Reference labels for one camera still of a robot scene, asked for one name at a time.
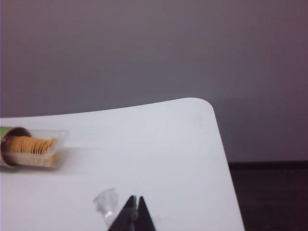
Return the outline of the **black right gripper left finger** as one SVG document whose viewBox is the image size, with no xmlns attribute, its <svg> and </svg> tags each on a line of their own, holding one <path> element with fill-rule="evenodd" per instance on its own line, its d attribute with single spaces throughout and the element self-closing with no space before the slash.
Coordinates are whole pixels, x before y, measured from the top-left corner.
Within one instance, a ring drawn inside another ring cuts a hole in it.
<svg viewBox="0 0 308 231">
<path fill-rule="evenodd" d="M 108 231 L 135 231 L 137 219 L 136 196 L 132 195 L 115 218 Z"/>
</svg>

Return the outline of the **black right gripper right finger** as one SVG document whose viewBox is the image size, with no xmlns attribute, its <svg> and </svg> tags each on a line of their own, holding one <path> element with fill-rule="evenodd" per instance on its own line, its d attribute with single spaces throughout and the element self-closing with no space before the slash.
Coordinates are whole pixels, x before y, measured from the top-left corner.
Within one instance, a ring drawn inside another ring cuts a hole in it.
<svg viewBox="0 0 308 231">
<path fill-rule="evenodd" d="M 137 208 L 137 230 L 138 231 L 156 231 L 153 220 L 147 208 L 144 197 L 139 198 Z"/>
</svg>

